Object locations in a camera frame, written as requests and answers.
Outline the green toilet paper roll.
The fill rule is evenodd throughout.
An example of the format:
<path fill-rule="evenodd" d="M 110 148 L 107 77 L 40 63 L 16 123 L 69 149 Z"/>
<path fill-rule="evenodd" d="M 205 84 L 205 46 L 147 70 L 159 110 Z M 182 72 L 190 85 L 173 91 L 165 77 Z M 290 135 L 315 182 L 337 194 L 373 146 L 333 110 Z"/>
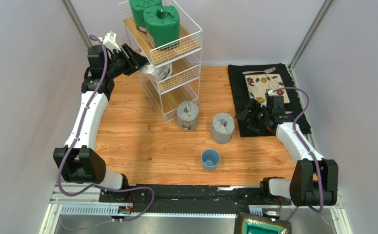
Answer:
<path fill-rule="evenodd" d="M 143 11 L 149 43 L 161 47 L 179 39 L 180 17 L 173 5 L 150 6 Z"/>
<path fill-rule="evenodd" d="M 151 6 L 162 6 L 162 0 L 129 0 L 133 18 L 136 28 L 141 32 L 146 33 L 145 21 L 143 12 Z"/>

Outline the grey toilet paper roll back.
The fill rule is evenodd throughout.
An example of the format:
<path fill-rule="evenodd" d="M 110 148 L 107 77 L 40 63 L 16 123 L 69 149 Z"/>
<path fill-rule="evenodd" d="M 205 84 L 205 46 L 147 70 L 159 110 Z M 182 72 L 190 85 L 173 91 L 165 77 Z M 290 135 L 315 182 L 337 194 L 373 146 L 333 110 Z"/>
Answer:
<path fill-rule="evenodd" d="M 185 132 L 193 131 L 199 123 L 199 107 L 191 102 L 184 101 L 177 107 L 177 124 Z"/>

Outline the grey toilet paper roll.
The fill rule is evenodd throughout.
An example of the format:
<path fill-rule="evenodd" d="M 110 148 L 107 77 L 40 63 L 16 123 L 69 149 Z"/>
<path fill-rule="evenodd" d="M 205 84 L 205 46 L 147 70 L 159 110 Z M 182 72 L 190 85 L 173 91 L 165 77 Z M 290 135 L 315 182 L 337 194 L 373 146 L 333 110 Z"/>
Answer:
<path fill-rule="evenodd" d="M 184 101 L 177 107 L 177 124 L 185 132 L 193 131 L 199 123 L 199 107 L 191 102 Z"/>
<path fill-rule="evenodd" d="M 235 131 L 235 121 L 229 113 L 217 113 L 212 119 L 211 136 L 218 144 L 230 141 Z"/>

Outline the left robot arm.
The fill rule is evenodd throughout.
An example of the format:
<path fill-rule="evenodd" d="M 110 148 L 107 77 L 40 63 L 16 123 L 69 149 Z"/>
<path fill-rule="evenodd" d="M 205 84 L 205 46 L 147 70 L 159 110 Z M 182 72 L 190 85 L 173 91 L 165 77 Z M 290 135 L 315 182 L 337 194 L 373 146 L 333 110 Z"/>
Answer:
<path fill-rule="evenodd" d="M 95 152 L 96 136 L 105 108 L 115 87 L 114 79 L 132 75 L 149 61 L 127 44 L 119 49 L 94 45 L 88 49 L 89 66 L 81 85 L 81 103 L 73 130 L 62 148 L 55 148 L 53 159 L 66 182 L 91 184 L 102 189 L 120 190 L 126 177 L 107 169 Z"/>

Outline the white toilet paper roll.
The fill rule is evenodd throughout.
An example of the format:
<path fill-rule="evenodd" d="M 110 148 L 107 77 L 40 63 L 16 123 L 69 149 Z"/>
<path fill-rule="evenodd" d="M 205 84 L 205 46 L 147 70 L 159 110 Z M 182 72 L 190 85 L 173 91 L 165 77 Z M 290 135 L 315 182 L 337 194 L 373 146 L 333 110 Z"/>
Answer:
<path fill-rule="evenodd" d="M 148 63 L 142 66 L 139 72 L 150 81 L 158 83 L 172 75 L 173 65 L 169 63 L 155 68 L 152 64 Z"/>

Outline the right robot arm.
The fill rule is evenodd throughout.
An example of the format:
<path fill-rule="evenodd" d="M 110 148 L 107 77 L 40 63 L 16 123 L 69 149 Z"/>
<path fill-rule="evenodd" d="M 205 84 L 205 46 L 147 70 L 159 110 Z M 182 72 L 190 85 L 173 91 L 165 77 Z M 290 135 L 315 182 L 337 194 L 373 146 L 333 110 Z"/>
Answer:
<path fill-rule="evenodd" d="M 267 96 L 260 104 L 249 99 L 235 118 L 247 122 L 257 133 L 271 132 L 286 147 L 296 163 L 290 180 L 264 178 L 261 184 L 271 196 L 281 196 L 295 206 L 334 206 L 338 199 L 338 164 L 322 156 L 304 137 L 292 115 L 286 113 L 282 96 Z"/>

